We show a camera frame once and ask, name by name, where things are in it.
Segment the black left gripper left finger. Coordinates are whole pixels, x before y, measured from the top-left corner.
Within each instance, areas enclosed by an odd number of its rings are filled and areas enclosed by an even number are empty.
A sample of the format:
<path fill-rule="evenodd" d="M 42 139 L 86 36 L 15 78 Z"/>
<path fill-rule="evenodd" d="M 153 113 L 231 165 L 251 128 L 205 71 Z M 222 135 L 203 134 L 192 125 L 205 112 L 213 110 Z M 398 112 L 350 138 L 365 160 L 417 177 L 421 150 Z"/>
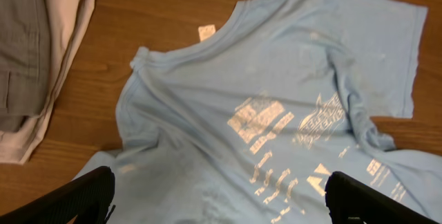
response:
<path fill-rule="evenodd" d="M 106 224 L 115 210 L 115 174 L 98 167 L 23 207 L 1 216 L 2 223 Z"/>

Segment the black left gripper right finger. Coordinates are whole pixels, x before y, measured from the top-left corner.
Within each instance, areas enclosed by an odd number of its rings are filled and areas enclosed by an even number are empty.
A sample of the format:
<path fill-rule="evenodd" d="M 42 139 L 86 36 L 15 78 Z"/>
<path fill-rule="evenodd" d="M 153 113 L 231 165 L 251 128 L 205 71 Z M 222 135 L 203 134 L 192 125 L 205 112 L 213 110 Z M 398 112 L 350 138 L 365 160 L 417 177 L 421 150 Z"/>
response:
<path fill-rule="evenodd" d="M 341 171 L 327 180 L 325 204 L 333 224 L 436 224 Z"/>

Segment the light blue printed t-shirt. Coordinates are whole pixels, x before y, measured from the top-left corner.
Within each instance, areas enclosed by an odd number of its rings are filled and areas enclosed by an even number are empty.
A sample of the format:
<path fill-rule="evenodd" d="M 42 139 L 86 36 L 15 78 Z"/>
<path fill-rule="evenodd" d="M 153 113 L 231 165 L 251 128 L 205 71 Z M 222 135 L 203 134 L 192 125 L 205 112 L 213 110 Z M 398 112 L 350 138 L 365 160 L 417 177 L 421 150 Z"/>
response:
<path fill-rule="evenodd" d="M 116 106 L 111 223 L 329 223 L 342 171 L 435 221 L 441 158 L 398 150 L 372 116 L 410 118 L 427 8 L 247 0 L 205 41 L 139 48 Z"/>

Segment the folded grey trousers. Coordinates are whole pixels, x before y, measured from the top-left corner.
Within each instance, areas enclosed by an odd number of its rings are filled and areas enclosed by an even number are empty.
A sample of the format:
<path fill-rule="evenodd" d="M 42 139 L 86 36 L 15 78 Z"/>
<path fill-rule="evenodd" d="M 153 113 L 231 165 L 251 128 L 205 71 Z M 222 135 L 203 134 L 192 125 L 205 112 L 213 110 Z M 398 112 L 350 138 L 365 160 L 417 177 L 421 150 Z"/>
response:
<path fill-rule="evenodd" d="M 50 77 L 45 0 L 1 0 L 1 130 L 17 132 L 44 107 Z"/>

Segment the folded beige garment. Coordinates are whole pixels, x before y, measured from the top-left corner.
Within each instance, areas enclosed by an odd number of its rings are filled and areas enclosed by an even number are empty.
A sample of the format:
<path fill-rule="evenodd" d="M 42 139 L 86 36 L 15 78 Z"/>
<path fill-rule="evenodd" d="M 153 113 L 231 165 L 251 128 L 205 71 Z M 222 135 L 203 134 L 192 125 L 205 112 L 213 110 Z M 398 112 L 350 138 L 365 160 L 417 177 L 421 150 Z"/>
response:
<path fill-rule="evenodd" d="M 45 0 L 50 26 L 50 77 L 44 107 L 17 132 L 1 130 L 1 162 L 22 165 L 43 140 L 60 90 L 90 23 L 95 0 Z"/>

